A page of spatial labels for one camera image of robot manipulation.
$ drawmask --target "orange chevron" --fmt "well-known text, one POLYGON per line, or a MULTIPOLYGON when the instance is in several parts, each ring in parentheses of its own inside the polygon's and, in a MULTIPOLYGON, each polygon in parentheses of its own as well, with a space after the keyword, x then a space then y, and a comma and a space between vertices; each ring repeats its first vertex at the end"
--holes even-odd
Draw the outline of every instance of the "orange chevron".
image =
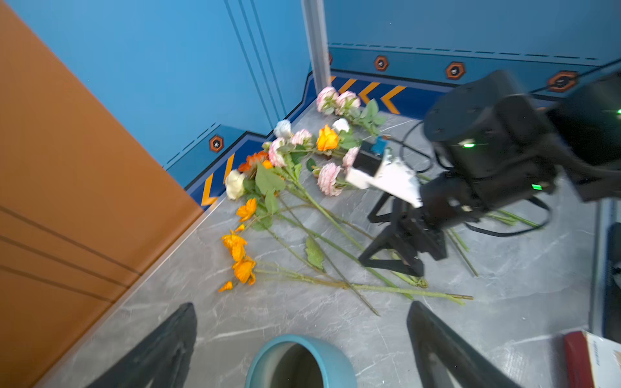
POLYGON ((367 94, 369 94, 373 89, 377 88, 378 85, 379 85, 379 82, 372 82, 369 84, 369 86, 364 88, 362 92, 358 93, 358 96, 362 98, 362 101, 364 101, 365 104, 368 104, 369 101, 371 101, 369 97, 367 96, 367 94))
POLYGON ((209 193, 211 192, 211 181, 213 180, 214 175, 211 174, 209 178, 207 178, 207 180, 205 181, 205 188, 202 191, 201 206, 213 205, 218 200, 218 197, 209 197, 209 193))
POLYGON ((395 86, 395 88, 391 91, 389 91, 388 93, 386 93, 380 100, 382 100, 382 102, 384 103, 384 105, 386 105, 386 107, 388 108, 388 110, 391 113, 394 114, 401 114, 399 113, 399 111, 397 110, 397 108, 394 107, 394 104, 390 101, 391 98, 393 98, 394 96, 396 96, 397 94, 401 93, 406 87, 405 86, 395 86))
POLYGON ((350 88, 350 87, 354 84, 354 82, 356 82, 356 81, 357 81, 357 79, 350 78, 350 79, 349 79, 349 81, 347 81, 347 82, 346 82, 343 86, 341 86, 341 88, 338 90, 338 92, 339 92, 339 93, 342 93, 342 92, 346 91, 346 90, 347 90, 347 89, 349 89, 349 88, 350 88))
POLYGON ((227 182, 227 176, 229 176, 229 174, 231 173, 231 170, 233 169, 234 158, 235 158, 235 153, 233 153, 233 155, 230 156, 229 160, 227 160, 227 169, 226 171, 224 171, 224 181, 222 183, 227 182))

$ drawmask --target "pink flower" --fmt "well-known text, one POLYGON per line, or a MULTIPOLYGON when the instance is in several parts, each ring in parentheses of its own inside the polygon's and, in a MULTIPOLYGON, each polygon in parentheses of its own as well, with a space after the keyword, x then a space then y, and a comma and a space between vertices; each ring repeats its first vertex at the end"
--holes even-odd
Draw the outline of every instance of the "pink flower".
POLYGON ((353 166, 353 161, 356 160, 356 156, 358 156, 358 150, 360 147, 350 148, 345 156, 343 156, 343 167, 347 170, 353 166))
POLYGON ((319 172, 319 180, 317 184, 319 189, 327 196, 337 196, 341 194, 343 189, 338 189, 335 184, 337 182, 337 175, 341 171, 341 167, 335 165, 333 162, 328 163, 322 167, 319 172))
POLYGON ((326 104, 338 97, 338 92, 335 88, 328 86, 324 88, 317 96, 317 112, 330 114, 332 113, 332 105, 326 104))
POLYGON ((289 139, 289 141, 293 145, 300 145, 300 144, 304 144, 304 141, 306 139, 310 139, 311 137, 312 135, 310 132, 308 132, 306 129, 302 129, 294 133, 291 139, 289 139))
POLYGON ((337 115, 342 115, 346 110, 349 111, 351 108, 360 107, 360 99, 356 93, 350 91, 341 94, 337 97, 335 102, 337 103, 337 110, 335 111, 337 115))
POLYGON ((270 158, 270 163, 274 167, 284 167, 285 162, 282 155, 278 153, 278 149, 283 146, 285 143, 282 137, 277 137, 276 140, 270 144, 270 150, 268 151, 268 157, 270 158))

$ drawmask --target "blue vase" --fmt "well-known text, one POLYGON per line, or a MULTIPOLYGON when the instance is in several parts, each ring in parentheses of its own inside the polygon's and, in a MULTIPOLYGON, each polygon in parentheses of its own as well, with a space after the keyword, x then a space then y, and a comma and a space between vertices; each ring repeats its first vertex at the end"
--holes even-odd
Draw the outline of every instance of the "blue vase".
POLYGON ((248 370, 246 388, 356 388, 343 352, 327 342, 283 335, 265 344, 248 370))

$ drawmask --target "gray marble table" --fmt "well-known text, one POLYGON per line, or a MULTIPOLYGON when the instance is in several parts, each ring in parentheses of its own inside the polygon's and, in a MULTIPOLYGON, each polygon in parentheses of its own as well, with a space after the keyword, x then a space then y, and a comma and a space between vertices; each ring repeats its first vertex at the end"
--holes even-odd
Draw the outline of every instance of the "gray marble table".
MULTIPOLYGON (((317 133, 335 119, 314 107, 294 123, 294 130, 317 133)), ((416 123, 391 115, 381 130, 398 137, 416 123)), ((411 144, 429 150, 420 132, 411 144)), ((425 161, 406 152, 412 163, 425 161)), ((429 175, 435 176, 438 169, 429 175)), ((346 191, 324 197, 314 178, 305 185, 321 204, 370 234, 382 226, 366 220, 378 200, 377 190, 346 191)), ((581 204, 564 177, 553 196, 542 195, 555 217, 541 232, 521 237, 494 238, 458 228, 471 249, 469 257, 480 276, 449 247, 449 258, 434 261, 422 255, 430 291, 474 296, 460 307, 445 299, 419 298, 466 341, 524 387, 567 385, 562 333, 586 328, 594 243, 594 205, 581 204)), ((286 199, 291 203, 296 200, 286 199)), ((194 303, 198 337, 186 382, 187 388, 242 387, 248 367, 261 346, 286 333, 315 336, 340 348, 351 360, 360 387, 420 387, 406 330, 409 301, 401 295, 364 292, 377 308, 373 315, 351 291, 298 282, 261 281, 218 294, 232 277, 232 262, 220 237, 237 226, 239 203, 219 202, 205 221, 123 306, 104 322, 81 348, 58 369, 46 387, 84 387, 104 372, 179 304, 194 303)), ((545 214, 530 204, 510 211, 531 220, 545 214)), ((316 211, 296 214, 311 229, 358 253, 352 244, 316 211)), ((503 229, 503 226, 484 223, 503 229)), ((274 231, 303 253, 306 235, 280 222, 274 231)), ((354 233, 362 244, 365 237, 354 233)), ((266 232, 249 231, 248 254, 305 271, 303 265, 266 232)), ((353 282, 381 283, 340 253, 327 253, 353 282)))

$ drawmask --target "artificial flower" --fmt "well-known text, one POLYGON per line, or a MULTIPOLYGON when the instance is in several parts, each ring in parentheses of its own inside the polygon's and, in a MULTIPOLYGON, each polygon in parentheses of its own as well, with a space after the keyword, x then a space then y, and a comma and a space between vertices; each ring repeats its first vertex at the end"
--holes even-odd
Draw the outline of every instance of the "artificial flower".
POLYGON ((335 88, 328 86, 324 88, 317 96, 317 112, 330 114, 333 112, 332 102, 338 97, 338 92, 335 88))
POLYGON ((235 277, 239 279, 240 282, 244 284, 248 282, 248 284, 252 286, 256 282, 255 274, 252 273, 252 269, 255 266, 256 261, 246 256, 245 259, 233 264, 232 268, 235 270, 235 277))
POLYGON ((226 282, 226 284, 224 286, 222 286, 222 288, 220 288, 218 290, 218 292, 222 292, 222 291, 227 291, 227 290, 232 290, 233 289, 233 282, 228 281, 226 282))
POLYGON ((341 171, 341 167, 335 165, 333 162, 323 166, 321 171, 319 171, 319 180, 317 180, 317 184, 325 195, 337 196, 343 191, 343 189, 336 187, 339 171, 341 171))
POLYGON ((268 152, 268 155, 270 157, 270 163, 274 167, 285 167, 286 166, 283 156, 278 153, 278 149, 282 147, 284 143, 285 143, 284 138, 278 137, 270 145, 270 150, 268 152))
POLYGON ((227 188, 227 197, 229 197, 229 199, 235 201, 243 195, 244 179, 246 179, 245 174, 240 174, 236 169, 229 173, 227 179, 224 180, 224 184, 227 188))
POLYGON ((239 166, 238 170, 242 173, 248 173, 249 177, 254 177, 256 173, 256 166, 263 163, 268 159, 268 153, 261 151, 246 157, 246 163, 239 166))
POLYGON ((358 156, 358 151, 360 147, 350 148, 345 156, 343 156, 343 168, 349 170, 351 166, 353 166, 353 161, 356 160, 356 156, 358 156))
POLYGON ((233 260, 240 261, 244 257, 246 257, 246 249, 243 247, 248 243, 243 237, 238 236, 230 231, 230 235, 222 236, 222 243, 229 249, 231 256, 233 256, 233 260))
POLYGON ((302 129, 293 134, 289 139, 289 142, 293 145, 302 145, 304 142, 312 137, 311 133, 306 129, 302 129))
POLYGON ((291 137, 291 121, 282 120, 276 124, 276 128, 274 128, 274 135, 276 137, 282 137, 288 139, 291 137))
POLYGON ((239 222, 246 222, 256 212, 256 198, 249 199, 245 205, 237 209, 237 215, 241 217, 239 222))
POLYGON ((349 123, 347 122, 347 119, 336 120, 334 124, 332 124, 332 128, 337 132, 341 132, 341 131, 349 132, 350 130, 350 126, 349 126, 349 123))
POLYGON ((319 131, 317 149, 319 151, 333 150, 338 147, 338 135, 327 124, 319 131))
POLYGON ((346 91, 334 100, 337 105, 335 113, 337 115, 343 115, 345 111, 349 111, 351 108, 360 107, 360 99, 354 92, 346 91))

